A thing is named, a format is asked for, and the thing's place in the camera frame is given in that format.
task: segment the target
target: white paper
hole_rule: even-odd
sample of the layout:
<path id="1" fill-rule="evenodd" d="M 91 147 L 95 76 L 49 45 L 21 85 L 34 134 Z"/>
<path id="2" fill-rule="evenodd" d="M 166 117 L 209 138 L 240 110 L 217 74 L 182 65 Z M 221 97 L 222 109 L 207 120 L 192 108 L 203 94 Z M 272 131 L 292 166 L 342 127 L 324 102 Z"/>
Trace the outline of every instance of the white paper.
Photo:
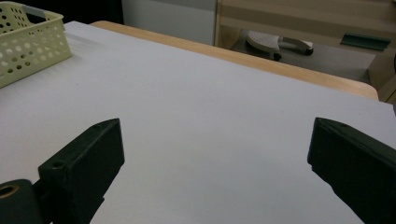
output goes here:
<path id="1" fill-rule="evenodd" d="M 311 171 L 314 119 L 396 148 L 391 105 L 69 22 L 73 56 L 0 89 L 0 182 L 120 118 L 126 163 L 92 223 L 361 223 Z"/>

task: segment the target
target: light green basket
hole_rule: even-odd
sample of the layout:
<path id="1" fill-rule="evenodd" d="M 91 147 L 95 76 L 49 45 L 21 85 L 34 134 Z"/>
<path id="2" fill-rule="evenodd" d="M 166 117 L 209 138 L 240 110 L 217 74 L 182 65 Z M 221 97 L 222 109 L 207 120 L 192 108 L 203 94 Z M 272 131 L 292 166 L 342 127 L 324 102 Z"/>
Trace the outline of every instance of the light green basket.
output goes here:
<path id="1" fill-rule="evenodd" d="M 64 16 L 0 2 L 0 88 L 71 56 Z M 33 19 L 42 21 L 33 23 Z"/>

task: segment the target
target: white chair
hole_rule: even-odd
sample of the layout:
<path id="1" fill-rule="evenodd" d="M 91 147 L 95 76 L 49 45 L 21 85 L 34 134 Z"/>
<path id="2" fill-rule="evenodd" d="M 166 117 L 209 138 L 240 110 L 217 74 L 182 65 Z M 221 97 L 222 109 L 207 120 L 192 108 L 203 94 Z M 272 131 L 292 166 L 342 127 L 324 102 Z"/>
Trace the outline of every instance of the white chair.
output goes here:
<path id="1" fill-rule="evenodd" d="M 314 52 L 313 44 L 311 42 L 287 38 L 278 35 L 268 35 L 255 31 L 248 31 L 247 42 L 249 45 L 256 49 L 260 49 L 269 53 L 272 53 L 275 61 L 279 61 L 282 58 L 280 54 L 279 43 L 286 42 L 296 45 L 303 51 L 305 55 L 311 55 Z"/>

